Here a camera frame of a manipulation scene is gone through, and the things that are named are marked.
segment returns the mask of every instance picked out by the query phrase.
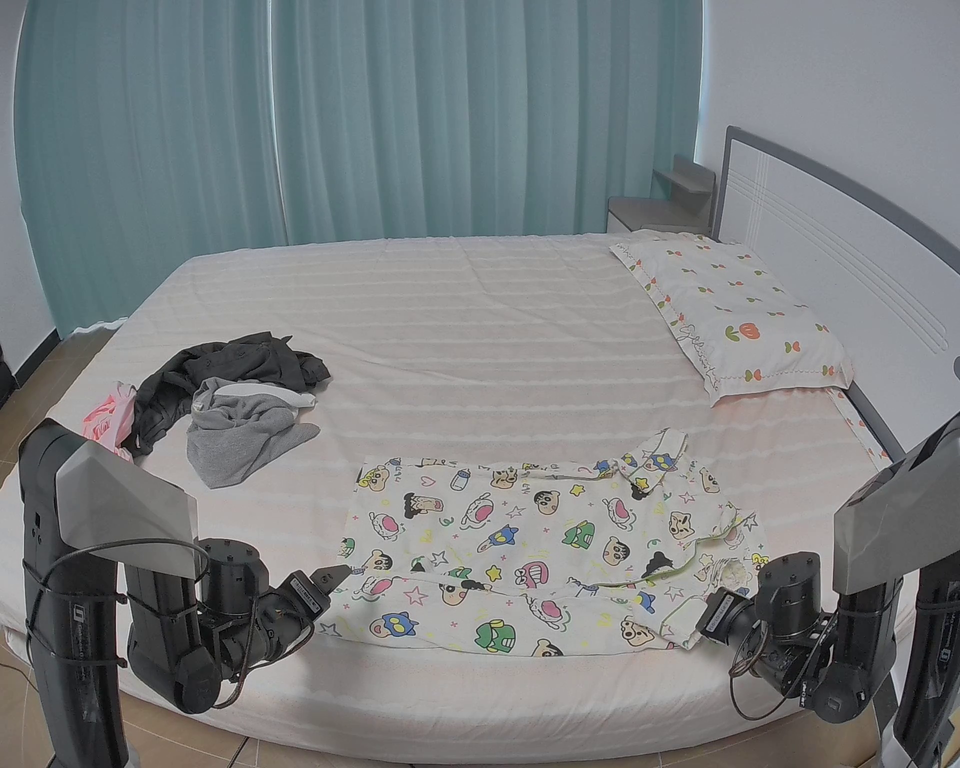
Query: curtain fold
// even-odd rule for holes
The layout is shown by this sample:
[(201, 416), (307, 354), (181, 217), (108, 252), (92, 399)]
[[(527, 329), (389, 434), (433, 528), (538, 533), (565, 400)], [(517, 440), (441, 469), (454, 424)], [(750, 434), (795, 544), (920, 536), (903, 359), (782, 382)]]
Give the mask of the curtain fold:
[(61, 334), (201, 253), (602, 231), (692, 156), (701, 0), (31, 0), (14, 126)]

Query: star print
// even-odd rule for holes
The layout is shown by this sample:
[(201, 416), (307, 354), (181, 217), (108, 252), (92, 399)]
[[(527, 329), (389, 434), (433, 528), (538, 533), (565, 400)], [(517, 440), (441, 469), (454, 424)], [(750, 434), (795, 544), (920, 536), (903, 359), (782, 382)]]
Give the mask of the star print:
[(332, 624), (324, 624), (322, 621), (317, 622), (317, 630), (321, 635), (330, 635), (331, 637), (343, 637), (339, 632), (337, 632), (337, 622)]
[(423, 601), (429, 597), (429, 595), (423, 594), (423, 592), (420, 591), (420, 587), (414, 587), (409, 592), (404, 592), (403, 594), (406, 595), (407, 599), (410, 601), (410, 605), (412, 606), (422, 606)]

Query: robotic arm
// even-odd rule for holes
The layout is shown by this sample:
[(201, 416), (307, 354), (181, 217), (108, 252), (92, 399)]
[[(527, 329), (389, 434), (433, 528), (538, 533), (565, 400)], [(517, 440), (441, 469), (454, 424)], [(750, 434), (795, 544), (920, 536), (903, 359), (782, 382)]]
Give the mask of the robotic arm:
[[(201, 578), (126, 564), (127, 593), (118, 594), (117, 563), (95, 553), (119, 545), (75, 549), (60, 535), (65, 500), (57, 497), (57, 473), (86, 442), (46, 420), (20, 446), (28, 651), (55, 750), (49, 768), (124, 768), (135, 763), (120, 715), (117, 667), (128, 663), (117, 656), (117, 603), (131, 607), (133, 673), (181, 711), (198, 714), (229, 706), (252, 670), (301, 648), (349, 568), (322, 568), (310, 578), (296, 570), (270, 587), (266, 565), (242, 541), (128, 541), (194, 550)], [(130, 490), (119, 482), (97, 489), (124, 494), (131, 516), (149, 512), (150, 499)], [(223, 681), (235, 687), (217, 704)]]
[[(893, 667), (902, 577), (919, 569), (916, 628), (893, 736), (910, 765), (938, 766), (960, 682), (958, 507), (960, 414), (836, 513), (836, 612), (821, 610), (820, 558), (812, 552), (772, 560), (752, 599), (722, 588), (710, 596), (698, 629), (737, 647), (731, 695), (733, 679), (749, 671), (780, 692), (781, 704), (799, 697), (802, 708), (830, 723), (856, 717)], [(740, 712), (757, 720), (770, 713)]]

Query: bed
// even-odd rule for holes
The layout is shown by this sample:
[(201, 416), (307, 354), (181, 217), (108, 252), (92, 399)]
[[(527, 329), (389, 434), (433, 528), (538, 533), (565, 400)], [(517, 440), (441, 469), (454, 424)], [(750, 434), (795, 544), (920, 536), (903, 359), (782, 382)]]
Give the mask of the bed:
[[(746, 234), (762, 239), (751, 206), (736, 213), (736, 194), (726, 196), (728, 223), (717, 234), (746, 240), (726, 228), (749, 222)], [(292, 334), (292, 347), (321, 356), (332, 373), (304, 416), (321, 427), (317, 439), (218, 491), (187, 463), (185, 420), (143, 462), (198, 499), (202, 537), (254, 543), (275, 581), (334, 561), (368, 454), (592, 463), (675, 426), (731, 498), (759, 510), (772, 552), (821, 553), (831, 607), (831, 516), (876, 471), (864, 443), (824, 391), (709, 408), (699, 374), (612, 256), (622, 238), (369, 241), (198, 257), (133, 313), (50, 415), (79, 429), (111, 382), (138, 383), (181, 348), (259, 330)], [(787, 284), (806, 296), (801, 281)], [(882, 393), (869, 397), (869, 376), (861, 389), (879, 402), (877, 434), (892, 452), (900, 441), (912, 445), (911, 430), (919, 438), (937, 425), (888, 418)], [(935, 419), (937, 407), (924, 418)], [(14, 473), (0, 491), (0, 623), (15, 629), (24, 620), (21, 537)], [(909, 638), (914, 588), (908, 580), (898, 637)], [(235, 706), (201, 719), (274, 742), (416, 763), (638, 755), (752, 726), (730, 706), (730, 652), (712, 644), (555, 659), (549, 674), (532, 661), (396, 651), (320, 632), (270, 673), (251, 675)], [(738, 684), (748, 711), (777, 701), (762, 682)], [(121, 685), (162, 704), (129, 672)]]

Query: floral pillowcase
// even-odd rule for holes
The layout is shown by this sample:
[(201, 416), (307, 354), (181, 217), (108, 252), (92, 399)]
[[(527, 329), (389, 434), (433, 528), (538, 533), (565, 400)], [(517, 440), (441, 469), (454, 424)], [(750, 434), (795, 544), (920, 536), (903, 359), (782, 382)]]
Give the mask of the floral pillowcase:
[(700, 371), (710, 405), (726, 395), (853, 381), (850, 356), (829, 328), (743, 246), (687, 235), (611, 251)]

